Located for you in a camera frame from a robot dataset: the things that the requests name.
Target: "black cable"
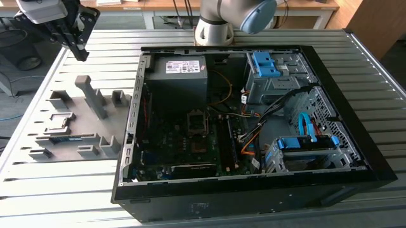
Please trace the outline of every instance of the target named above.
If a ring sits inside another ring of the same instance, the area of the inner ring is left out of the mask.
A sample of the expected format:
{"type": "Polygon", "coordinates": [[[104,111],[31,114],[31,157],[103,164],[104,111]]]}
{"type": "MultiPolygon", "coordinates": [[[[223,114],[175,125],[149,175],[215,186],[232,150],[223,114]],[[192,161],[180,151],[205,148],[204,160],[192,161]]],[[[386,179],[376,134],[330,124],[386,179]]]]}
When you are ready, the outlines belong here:
{"type": "Polygon", "coordinates": [[[187,0],[184,0],[184,7],[185,7],[185,12],[187,12],[187,14],[188,14],[189,27],[192,28],[192,21],[191,21],[191,14],[189,14],[189,8],[188,8],[187,0]]]}
{"type": "Polygon", "coordinates": [[[254,153],[255,153],[255,159],[259,162],[259,168],[254,171],[254,174],[259,174],[262,170],[262,155],[260,155],[260,147],[259,147],[259,135],[254,139],[254,153]]]}
{"type": "Polygon", "coordinates": [[[274,29],[278,29],[278,24],[279,24],[279,17],[276,17],[276,19],[275,19],[274,29]]]}
{"type": "Polygon", "coordinates": [[[187,2],[188,2],[188,6],[189,6],[189,17],[191,17],[191,28],[193,27],[193,23],[192,23],[192,11],[191,11],[191,2],[189,2],[189,0],[187,0],[187,2]]]}
{"type": "Polygon", "coordinates": [[[303,86],[299,89],[294,89],[290,92],[287,92],[280,98],[278,98],[276,101],[274,101],[274,103],[267,107],[267,109],[264,110],[263,114],[260,115],[260,118],[256,122],[255,128],[252,130],[250,130],[243,137],[240,137],[240,140],[244,140],[251,134],[254,134],[256,132],[256,130],[259,130],[263,126],[263,124],[267,121],[267,117],[271,116],[276,111],[279,111],[283,108],[283,104],[287,102],[287,100],[290,99],[290,97],[292,97],[294,95],[296,95],[298,93],[303,93],[303,92],[308,92],[312,89],[312,86],[303,86]]]}
{"type": "Polygon", "coordinates": [[[275,29],[279,29],[284,25],[284,23],[287,21],[287,17],[290,16],[290,5],[286,0],[283,0],[283,2],[284,2],[283,20],[282,20],[280,24],[275,26],[275,29]]]}
{"type": "Polygon", "coordinates": [[[173,1],[173,6],[175,6],[176,15],[177,15],[177,17],[180,17],[180,15],[179,15],[179,11],[177,11],[176,2],[175,2],[175,0],[172,0],[172,1],[173,1]]]}

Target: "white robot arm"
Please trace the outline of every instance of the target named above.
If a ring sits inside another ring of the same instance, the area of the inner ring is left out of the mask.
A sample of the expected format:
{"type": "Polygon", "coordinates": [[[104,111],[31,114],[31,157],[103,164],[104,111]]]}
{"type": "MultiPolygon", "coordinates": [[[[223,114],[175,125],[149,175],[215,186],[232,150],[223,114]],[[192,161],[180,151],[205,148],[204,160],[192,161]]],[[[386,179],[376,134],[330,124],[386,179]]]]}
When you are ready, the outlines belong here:
{"type": "Polygon", "coordinates": [[[255,34],[266,28],[275,11],[275,0],[201,0],[196,44],[230,45],[234,39],[232,27],[255,34]]]}
{"type": "MultiPolygon", "coordinates": [[[[15,19],[51,42],[71,49],[85,61],[84,49],[100,12],[80,5],[79,0],[16,0],[20,11],[15,19]]],[[[195,31],[197,45],[230,45],[232,26],[255,34],[271,21],[275,0],[201,0],[200,20],[195,31]]]]}

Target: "floor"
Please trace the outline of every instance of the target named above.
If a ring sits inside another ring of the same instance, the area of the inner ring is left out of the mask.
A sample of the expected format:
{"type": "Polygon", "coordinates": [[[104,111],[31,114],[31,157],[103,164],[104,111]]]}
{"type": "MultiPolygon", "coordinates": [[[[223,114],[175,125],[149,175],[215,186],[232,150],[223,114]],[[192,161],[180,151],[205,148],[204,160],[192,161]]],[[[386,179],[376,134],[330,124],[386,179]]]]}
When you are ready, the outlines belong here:
{"type": "MultiPolygon", "coordinates": [[[[156,29],[175,29],[177,26],[176,19],[167,19],[155,17],[156,29]]],[[[184,21],[184,28],[189,28],[188,22],[184,21]]],[[[96,29],[145,29],[143,18],[136,16],[125,17],[100,17],[96,25],[96,29]]],[[[29,71],[19,71],[11,65],[11,63],[0,56],[0,72],[4,73],[11,80],[15,80],[24,76],[45,76],[48,69],[53,63],[55,57],[59,53],[60,46],[51,44],[47,41],[41,41],[35,44],[41,56],[41,66],[29,71]]],[[[392,76],[403,87],[406,87],[406,44],[404,42],[395,43],[392,49],[388,51],[382,59],[382,64],[390,71],[392,76]]],[[[20,118],[11,120],[2,120],[11,117],[20,116],[29,105],[35,92],[41,83],[41,77],[27,78],[12,83],[12,89],[19,91],[16,97],[8,97],[4,93],[0,93],[0,136],[9,137],[15,131],[15,128],[20,122],[20,118]]],[[[0,153],[6,140],[0,140],[0,153]]]]}

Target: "slotted metal table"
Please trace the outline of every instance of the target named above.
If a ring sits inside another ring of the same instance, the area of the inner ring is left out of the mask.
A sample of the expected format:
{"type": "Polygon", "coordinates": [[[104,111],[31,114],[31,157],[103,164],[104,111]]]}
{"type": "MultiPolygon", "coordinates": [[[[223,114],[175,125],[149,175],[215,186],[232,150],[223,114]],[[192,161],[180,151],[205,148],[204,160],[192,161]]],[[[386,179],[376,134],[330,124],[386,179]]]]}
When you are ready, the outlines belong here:
{"type": "MultiPolygon", "coordinates": [[[[343,31],[275,30],[248,36],[238,45],[312,45],[399,180],[360,193],[332,207],[201,220],[156,222],[157,227],[394,227],[406,224],[406,92],[352,34],[343,31]]],[[[33,116],[52,109],[51,90],[83,95],[73,81],[92,78],[103,94],[132,94],[141,46],[189,46],[187,30],[96,30],[87,62],[65,49],[57,55],[37,94],[0,157],[0,227],[131,227],[141,224],[111,204],[116,160],[35,163],[20,149],[32,141],[33,116]]]]}

